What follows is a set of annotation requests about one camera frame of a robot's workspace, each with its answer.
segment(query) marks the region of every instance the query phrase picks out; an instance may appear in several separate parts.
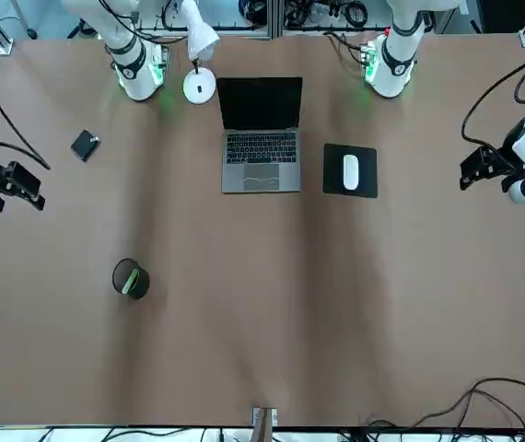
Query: white lamp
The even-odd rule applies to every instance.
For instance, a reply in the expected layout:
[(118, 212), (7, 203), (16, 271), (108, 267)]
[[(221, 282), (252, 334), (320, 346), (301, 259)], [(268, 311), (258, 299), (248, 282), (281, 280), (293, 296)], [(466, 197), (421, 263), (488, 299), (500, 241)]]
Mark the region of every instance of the white lamp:
[(187, 22), (189, 60), (195, 67), (182, 84), (182, 91), (187, 100), (193, 104), (206, 103), (216, 92), (216, 77), (204, 67), (198, 67), (197, 61), (209, 60), (214, 55), (214, 46), (219, 35), (201, 18), (199, 8), (194, 0), (183, 0), (181, 14)]

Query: brown table surface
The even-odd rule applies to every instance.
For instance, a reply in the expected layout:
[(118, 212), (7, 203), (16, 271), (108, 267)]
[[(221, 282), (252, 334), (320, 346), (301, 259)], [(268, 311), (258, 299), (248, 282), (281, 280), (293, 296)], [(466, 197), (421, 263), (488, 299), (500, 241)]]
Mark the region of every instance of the brown table surface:
[[(0, 102), (51, 163), (46, 208), (0, 215), (0, 423), (412, 423), (478, 378), (525, 380), (525, 206), (499, 182), (459, 189), (463, 116), (525, 60), (515, 35), (425, 38), (394, 100), (360, 85), (326, 38), (224, 38), (217, 76), (303, 76), (302, 192), (224, 195), (217, 98), (128, 99), (97, 41), (27, 41), (0, 62)], [(525, 113), (515, 81), (469, 124), (499, 144)], [(102, 145), (87, 164), (70, 144)], [(16, 142), (0, 116), (0, 139)], [(377, 200), (324, 194), (324, 143), (375, 147)], [(152, 277), (131, 303), (123, 257)], [(494, 386), (525, 415), (525, 390)], [(471, 426), (509, 427), (476, 399)], [(454, 426), (457, 414), (430, 421)]]

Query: lamp base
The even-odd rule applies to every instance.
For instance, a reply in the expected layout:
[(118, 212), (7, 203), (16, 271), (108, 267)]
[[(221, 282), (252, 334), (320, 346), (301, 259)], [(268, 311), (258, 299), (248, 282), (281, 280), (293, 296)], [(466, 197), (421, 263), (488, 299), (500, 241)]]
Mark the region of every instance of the lamp base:
[(216, 77), (204, 67), (199, 68), (199, 74), (191, 71), (182, 83), (185, 98), (192, 104), (204, 104), (216, 93)]

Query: computer mouse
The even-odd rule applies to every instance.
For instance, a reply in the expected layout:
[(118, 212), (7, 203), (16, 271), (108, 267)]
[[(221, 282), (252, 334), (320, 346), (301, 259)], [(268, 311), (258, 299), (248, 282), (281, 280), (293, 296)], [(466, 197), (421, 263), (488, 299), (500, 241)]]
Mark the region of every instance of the computer mouse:
[(354, 155), (343, 157), (343, 185), (348, 191), (358, 187), (358, 158)]

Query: black mouse pad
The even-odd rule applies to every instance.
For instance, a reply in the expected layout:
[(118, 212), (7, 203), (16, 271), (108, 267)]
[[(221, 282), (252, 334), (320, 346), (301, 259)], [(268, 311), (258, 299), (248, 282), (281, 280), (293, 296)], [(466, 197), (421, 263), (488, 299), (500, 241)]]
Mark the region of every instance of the black mouse pad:
[[(358, 159), (358, 186), (349, 191), (343, 184), (343, 158)], [(326, 193), (377, 198), (377, 151), (353, 145), (324, 145), (324, 184)]]

